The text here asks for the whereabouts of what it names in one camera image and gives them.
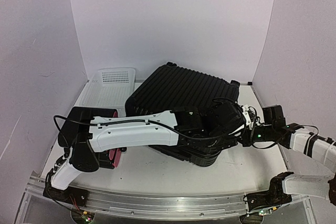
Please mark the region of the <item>black ribbed hard suitcase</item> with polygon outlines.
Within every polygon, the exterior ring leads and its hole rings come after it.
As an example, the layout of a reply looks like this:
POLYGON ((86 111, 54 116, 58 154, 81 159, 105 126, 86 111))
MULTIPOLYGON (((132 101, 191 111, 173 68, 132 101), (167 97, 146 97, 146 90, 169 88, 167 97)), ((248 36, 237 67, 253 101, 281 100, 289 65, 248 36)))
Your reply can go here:
POLYGON ((156 114, 175 107, 208 108, 214 98, 237 101, 240 83, 179 67, 158 67, 127 99, 127 117, 156 114))

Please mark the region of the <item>black pink small suitcase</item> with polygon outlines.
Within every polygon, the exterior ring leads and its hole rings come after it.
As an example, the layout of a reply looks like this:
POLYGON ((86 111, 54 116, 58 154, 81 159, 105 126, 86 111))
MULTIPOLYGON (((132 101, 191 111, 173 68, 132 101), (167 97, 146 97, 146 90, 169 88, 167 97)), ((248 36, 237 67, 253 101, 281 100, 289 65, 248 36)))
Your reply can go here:
POLYGON ((75 106, 59 127, 58 144, 64 149, 65 156, 76 168, 84 172, 95 172, 98 168, 114 169, 118 166, 125 147, 103 152, 93 152, 89 147, 89 123, 95 116, 117 118, 116 109, 89 108, 75 106))

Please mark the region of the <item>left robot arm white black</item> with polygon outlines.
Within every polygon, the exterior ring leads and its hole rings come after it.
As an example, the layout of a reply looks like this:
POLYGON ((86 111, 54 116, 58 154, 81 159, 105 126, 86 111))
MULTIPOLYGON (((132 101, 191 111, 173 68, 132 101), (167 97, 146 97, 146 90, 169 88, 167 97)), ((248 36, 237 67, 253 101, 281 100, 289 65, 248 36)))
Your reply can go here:
POLYGON ((223 150, 235 145, 251 123, 246 106, 228 101, 205 110, 180 107, 127 118, 85 113, 78 120, 55 115, 57 119, 72 124, 69 133, 57 128, 65 154, 51 171, 49 191, 59 201, 70 197, 68 186, 75 178, 99 169, 98 153, 149 145, 223 150))

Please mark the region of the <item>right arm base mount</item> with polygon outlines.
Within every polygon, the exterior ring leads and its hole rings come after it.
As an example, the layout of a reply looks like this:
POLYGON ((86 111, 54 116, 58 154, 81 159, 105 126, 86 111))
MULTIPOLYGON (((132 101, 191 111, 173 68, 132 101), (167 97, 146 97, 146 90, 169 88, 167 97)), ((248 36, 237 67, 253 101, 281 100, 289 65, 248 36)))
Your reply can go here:
POLYGON ((292 196, 284 192, 282 182, 292 174, 294 172, 278 174, 270 180, 268 190, 247 194, 248 211, 254 212, 291 203, 292 196))

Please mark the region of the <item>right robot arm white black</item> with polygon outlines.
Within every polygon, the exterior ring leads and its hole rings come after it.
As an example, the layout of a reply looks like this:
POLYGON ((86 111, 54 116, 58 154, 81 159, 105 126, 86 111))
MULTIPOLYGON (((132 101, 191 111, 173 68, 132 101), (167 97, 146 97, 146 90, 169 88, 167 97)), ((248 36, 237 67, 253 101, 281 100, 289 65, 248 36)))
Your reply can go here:
MULTIPOLYGON (((263 149, 281 145, 301 153, 322 164, 335 174, 335 140, 310 132, 306 125, 292 123, 284 126, 254 125, 244 132, 241 144, 254 146, 258 142, 272 142, 263 149)), ((291 195, 302 194, 328 200, 335 205, 335 175, 323 178, 318 175, 298 175, 284 172, 270 180, 269 189, 248 194, 252 206, 281 205, 291 202, 291 195)))

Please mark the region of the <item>white perforated plastic basket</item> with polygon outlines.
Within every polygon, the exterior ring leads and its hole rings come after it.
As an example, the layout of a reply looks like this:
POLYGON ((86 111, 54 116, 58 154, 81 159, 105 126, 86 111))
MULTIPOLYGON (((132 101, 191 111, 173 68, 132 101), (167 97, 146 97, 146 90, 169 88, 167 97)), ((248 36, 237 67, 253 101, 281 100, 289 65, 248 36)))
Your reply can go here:
POLYGON ((133 68, 100 69, 85 84, 75 105, 116 109, 119 117, 125 117, 125 102, 134 91, 135 75, 133 68))

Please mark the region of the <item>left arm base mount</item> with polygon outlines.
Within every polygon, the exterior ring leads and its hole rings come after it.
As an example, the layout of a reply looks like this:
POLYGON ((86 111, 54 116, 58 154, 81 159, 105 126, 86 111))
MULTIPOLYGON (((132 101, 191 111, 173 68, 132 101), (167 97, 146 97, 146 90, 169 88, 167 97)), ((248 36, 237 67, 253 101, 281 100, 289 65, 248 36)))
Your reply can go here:
POLYGON ((65 190, 56 189, 51 182, 45 185, 43 196, 67 204, 76 204, 78 207, 86 206, 89 191, 76 187, 68 187, 65 190))

